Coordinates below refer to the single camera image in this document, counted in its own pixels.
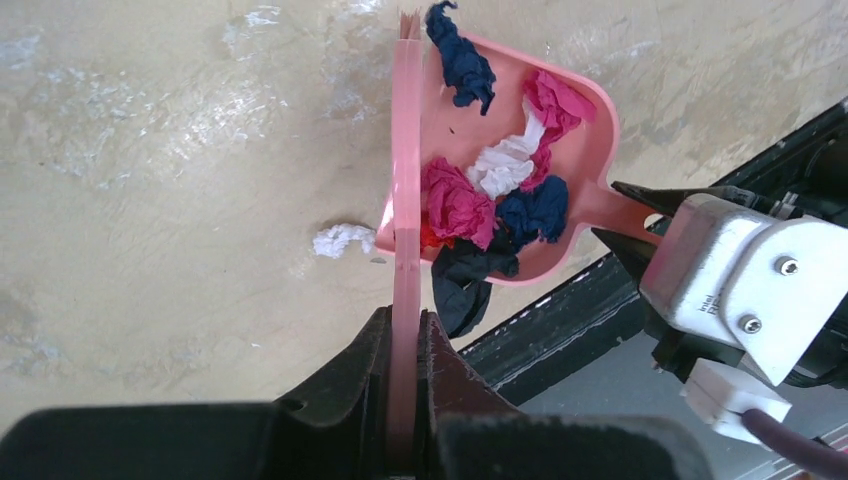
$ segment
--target black metal bar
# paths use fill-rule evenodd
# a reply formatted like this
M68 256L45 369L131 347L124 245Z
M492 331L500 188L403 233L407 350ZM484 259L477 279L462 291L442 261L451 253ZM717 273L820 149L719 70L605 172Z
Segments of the black metal bar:
M781 197L803 177L815 153L846 132L848 113L840 103L715 185ZM644 311L637 298L630 276L606 255L460 354L498 393L520 405L641 331Z

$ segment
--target screw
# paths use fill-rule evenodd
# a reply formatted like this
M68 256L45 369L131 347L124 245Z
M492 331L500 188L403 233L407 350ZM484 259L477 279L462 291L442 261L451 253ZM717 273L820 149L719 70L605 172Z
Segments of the screw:
M791 257L780 257L777 260L777 271L783 276L794 275L798 273L798 260Z
M742 317L742 320L739 321L739 328L741 328L745 333L754 334L763 328L763 322L753 315L745 315Z

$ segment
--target beige floor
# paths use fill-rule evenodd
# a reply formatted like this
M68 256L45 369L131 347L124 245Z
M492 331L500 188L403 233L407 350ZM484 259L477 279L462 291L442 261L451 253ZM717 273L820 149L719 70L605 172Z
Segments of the beige floor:
M390 262L310 247L379 221L397 2L263 1L0 3L0 430L270 399L390 302ZM614 179L705 184L848 93L848 0L461 3L465 29L607 89ZM497 288L458 345L600 253Z

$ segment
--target gray panel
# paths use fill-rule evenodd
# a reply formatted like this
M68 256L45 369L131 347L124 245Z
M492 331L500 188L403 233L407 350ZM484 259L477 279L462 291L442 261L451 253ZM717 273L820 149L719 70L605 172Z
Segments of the gray panel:
M677 420L695 435L719 480L738 478L777 459L760 446L722 437L707 428L680 397L680 381L651 369L655 345L656 340L640 333L521 405L521 410L559 415L660 415ZM848 422L848 393L843 390L781 386L777 391L793 405L784 423L808 437Z

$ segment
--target dark blue crumpled paper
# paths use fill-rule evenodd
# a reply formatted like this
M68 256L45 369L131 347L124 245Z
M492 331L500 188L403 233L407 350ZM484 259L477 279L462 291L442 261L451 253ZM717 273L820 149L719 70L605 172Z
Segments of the dark blue crumpled paper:
M565 230L568 186L551 175L532 192L513 190L495 209L516 252L540 238L556 243Z
M477 52L474 44L459 36L453 21L445 16L445 7L457 8L455 3L445 1L430 7L425 22L427 36L442 55L445 85L456 87L453 104L467 107L474 100L483 102L480 115L486 115L495 98L492 84L497 79L489 61Z

